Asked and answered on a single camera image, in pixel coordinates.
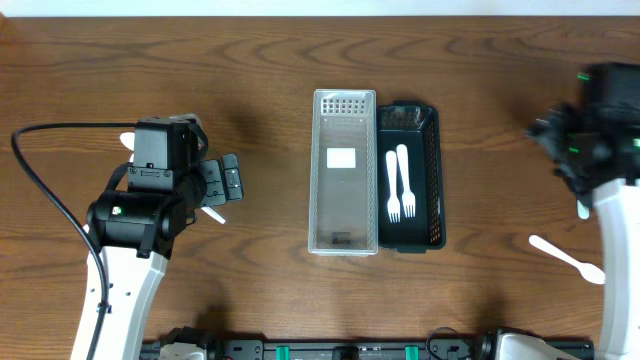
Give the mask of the black plastic basket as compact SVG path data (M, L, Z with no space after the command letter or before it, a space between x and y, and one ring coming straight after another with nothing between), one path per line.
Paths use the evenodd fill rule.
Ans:
M435 107L420 101L395 100L380 105L377 120L378 242L399 253L425 253L446 244L445 207L439 118ZM387 151L399 144L408 148L411 190L416 215L407 218L402 204L403 186L397 159L399 223L392 224L387 211L389 184L385 163Z

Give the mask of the white fork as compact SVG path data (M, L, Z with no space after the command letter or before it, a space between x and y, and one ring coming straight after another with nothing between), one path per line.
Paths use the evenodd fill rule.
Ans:
M385 163L389 184L389 199L387 200L387 211L392 224L401 220L400 200L397 195L397 155L394 151L387 151Z
M579 200L576 201L576 209L580 219L587 220L590 217L590 209L583 205Z
M404 214L407 218L414 218L416 215L416 199L411 190L410 173L409 173L409 156L408 148L405 144L399 144L396 147L396 155L400 169L401 181L403 186L402 204Z

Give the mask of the clear plastic basket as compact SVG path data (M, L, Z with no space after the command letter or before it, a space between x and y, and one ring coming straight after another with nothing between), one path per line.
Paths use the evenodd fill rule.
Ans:
M320 256L378 252L376 92L314 92L308 251ZM355 148L354 169L329 169L327 148Z

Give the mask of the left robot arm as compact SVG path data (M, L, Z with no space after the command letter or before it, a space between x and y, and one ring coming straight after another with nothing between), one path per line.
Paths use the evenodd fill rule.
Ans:
M209 160L194 113L143 118L133 155L112 174L87 213L100 265L89 263L74 359L135 359L175 238L214 207L244 191L236 155Z

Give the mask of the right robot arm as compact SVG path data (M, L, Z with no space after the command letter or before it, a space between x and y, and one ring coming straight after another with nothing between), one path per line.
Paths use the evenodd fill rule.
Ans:
M639 356L639 67L599 63L578 76L577 106L560 104L535 121L542 146L577 202L597 214L604 288L597 359Z

